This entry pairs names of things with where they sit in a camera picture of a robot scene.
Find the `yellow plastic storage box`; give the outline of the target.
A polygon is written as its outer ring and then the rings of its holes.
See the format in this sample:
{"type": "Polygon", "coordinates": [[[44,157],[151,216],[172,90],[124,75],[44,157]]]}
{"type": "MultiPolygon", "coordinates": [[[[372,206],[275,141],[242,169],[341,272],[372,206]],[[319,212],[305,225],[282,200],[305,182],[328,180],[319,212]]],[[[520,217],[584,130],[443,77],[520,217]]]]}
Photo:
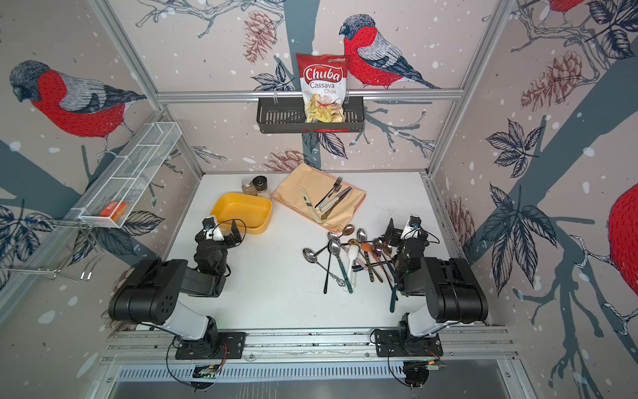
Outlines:
{"type": "Polygon", "coordinates": [[[233,219],[244,221],[249,234],[263,234],[272,218],[272,201],[259,196],[228,193],[221,196],[210,215],[223,225],[230,226],[233,219]]]}

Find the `white plastic spoon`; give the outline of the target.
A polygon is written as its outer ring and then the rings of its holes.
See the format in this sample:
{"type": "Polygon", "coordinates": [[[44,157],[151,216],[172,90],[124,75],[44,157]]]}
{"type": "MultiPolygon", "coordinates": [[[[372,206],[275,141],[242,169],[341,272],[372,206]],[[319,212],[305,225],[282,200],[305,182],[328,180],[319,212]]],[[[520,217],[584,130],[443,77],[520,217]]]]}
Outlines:
{"type": "Polygon", "coordinates": [[[348,258],[348,279],[353,289],[357,287],[357,274],[355,272],[356,261],[359,253],[359,245],[355,239],[350,239],[348,241],[348,250],[347,250],[347,258],[348,258]]]}

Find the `copper rose gold spoon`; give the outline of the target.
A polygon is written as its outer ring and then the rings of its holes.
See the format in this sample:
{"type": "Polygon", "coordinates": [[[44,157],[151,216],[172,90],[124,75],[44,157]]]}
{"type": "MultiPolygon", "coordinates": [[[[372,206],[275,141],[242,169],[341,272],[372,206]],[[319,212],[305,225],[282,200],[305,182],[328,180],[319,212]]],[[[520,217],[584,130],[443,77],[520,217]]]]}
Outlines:
{"type": "Polygon", "coordinates": [[[327,239],[336,239],[339,240],[343,236],[349,236],[353,234],[355,231],[355,226],[353,224],[348,224],[340,233],[335,233],[332,231],[327,232],[327,239]]]}

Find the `green handled steel spoon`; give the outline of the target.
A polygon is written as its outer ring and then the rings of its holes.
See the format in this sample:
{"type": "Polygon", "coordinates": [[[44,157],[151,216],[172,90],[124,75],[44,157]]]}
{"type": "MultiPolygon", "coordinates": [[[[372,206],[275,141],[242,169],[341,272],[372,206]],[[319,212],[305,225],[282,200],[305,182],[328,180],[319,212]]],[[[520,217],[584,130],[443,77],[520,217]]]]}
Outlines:
{"type": "Polygon", "coordinates": [[[330,253],[333,256],[336,257],[337,262],[338,262],[338,264],[340,266],[340,270],[342,272],[343,280],[344,280],[345,285],[347,287],[347,291],[349,292],[349,294],[352,294],[353,293],[353,288],[352,288],[351,282],[350,282],[350,280],[348,278],[348,272],[347,272],[346,267],[345,267],[345,265],[344,265],[344,263],[342,262],[342,259],[341,259],[341,252],[342,252],[341,243],[337,239],[331,239],[329,241],[329,243],[328,243],[328,249],[329,249],[330,253]]]}

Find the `blue metal spoon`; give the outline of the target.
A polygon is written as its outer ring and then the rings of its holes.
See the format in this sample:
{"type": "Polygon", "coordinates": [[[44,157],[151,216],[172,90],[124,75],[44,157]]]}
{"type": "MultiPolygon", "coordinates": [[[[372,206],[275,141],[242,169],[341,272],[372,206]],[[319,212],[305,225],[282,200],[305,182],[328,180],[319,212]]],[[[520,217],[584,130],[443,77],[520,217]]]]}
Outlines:
{"type": "Polygon", "coordinates": [[[332,233],[329,233],[328,234],[328,243],[327,243],[327,250],[329,252],[329,256],[328,256],[326,277],[325,277],[324,286],[323,286],[323,293],[324,294],[327,294],[329,280],[331,279],[331,276],[332,276],[332,274],[331,274],[331,264],[332,264],[331,242],[332,242],[333,239],[334,239],[334,237],[332,236],[332,233]]]}

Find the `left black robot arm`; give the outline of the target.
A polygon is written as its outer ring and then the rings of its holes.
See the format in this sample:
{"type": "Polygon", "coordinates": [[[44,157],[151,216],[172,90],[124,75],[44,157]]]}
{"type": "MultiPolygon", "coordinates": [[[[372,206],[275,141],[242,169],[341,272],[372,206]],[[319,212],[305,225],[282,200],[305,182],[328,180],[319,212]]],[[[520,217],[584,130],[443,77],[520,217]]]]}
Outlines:
{"type": "Polygon", "coordinates": [[[189,308],[179,296],[219,297],[232,274],[228,251],[241,245],[247,232],[241,219],[204,219],[195,236],[196,267],[189,267],[186,259],[142,260],[109,302],[109,317],[172,334],[178,360],[240,358],[246,334],[220,332],[213,317],[189,308]]]}

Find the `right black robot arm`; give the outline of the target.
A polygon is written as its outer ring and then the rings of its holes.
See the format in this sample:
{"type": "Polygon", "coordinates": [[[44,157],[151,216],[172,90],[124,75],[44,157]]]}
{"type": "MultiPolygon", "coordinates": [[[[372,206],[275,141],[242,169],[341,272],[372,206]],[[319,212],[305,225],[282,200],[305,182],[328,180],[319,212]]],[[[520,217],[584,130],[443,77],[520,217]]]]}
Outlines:
{"type": "Polygon", "coordinates": [[[382,340],[380,345],[389,352],[436,357],[440,351],[430,344],[440,331],[457,324],[484,322],[488,317],[488,300],[468,262],[427,257],[430,236],[421,227],[421,219],[412,216],[402,229],[390,220],[380,238],[383,249],[395,250],[386,262],[392,275],[390,311],[395,311],[400,295],[425,298],[425,305],[404,314],[397,330],[389,331],[390,337],[382,340]]]}

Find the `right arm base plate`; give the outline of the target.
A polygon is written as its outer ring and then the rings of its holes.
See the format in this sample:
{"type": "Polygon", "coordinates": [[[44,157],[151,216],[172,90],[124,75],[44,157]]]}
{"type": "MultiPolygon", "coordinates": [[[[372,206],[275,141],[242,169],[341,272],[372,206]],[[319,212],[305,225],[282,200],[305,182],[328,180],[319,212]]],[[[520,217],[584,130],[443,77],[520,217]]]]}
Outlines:
{"type": "Polygon", "coordinates": [[[401,337],[398,329],[373,329],[369,341],[378,357],[434,357],[444,351],[440,337],[401,337]]]}

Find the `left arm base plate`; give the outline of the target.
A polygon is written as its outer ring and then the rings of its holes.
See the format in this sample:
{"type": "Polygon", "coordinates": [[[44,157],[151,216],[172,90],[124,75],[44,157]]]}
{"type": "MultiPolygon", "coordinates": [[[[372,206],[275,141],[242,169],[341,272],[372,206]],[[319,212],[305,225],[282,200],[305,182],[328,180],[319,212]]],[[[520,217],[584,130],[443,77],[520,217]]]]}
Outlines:
{"type": "Polygon", "coordinates": [[[216,332],[197,341],[178,340],[176,360],[241,359],[247,338],[245,332],[216,332]]]}

